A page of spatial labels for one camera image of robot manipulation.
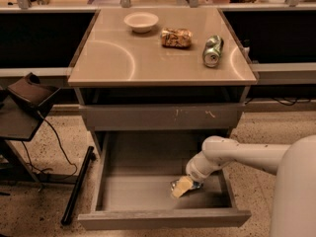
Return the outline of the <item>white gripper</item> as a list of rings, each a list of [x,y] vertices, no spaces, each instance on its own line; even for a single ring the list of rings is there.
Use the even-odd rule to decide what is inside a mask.
[[[194,186],[194,182],[203,183],[216,170],[217,164],[207,159],[201,151],[188,162],[186,166],[187,176],[171,183],[172,196],[180,198]]]

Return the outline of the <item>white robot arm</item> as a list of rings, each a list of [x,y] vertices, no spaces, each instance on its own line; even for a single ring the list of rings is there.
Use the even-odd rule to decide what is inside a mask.
[[[276,177],[270,237],[316,237],[316,136],[292,144],[243,144],[211,136],[172,183],[172,196],[195,190],[232,162]]]

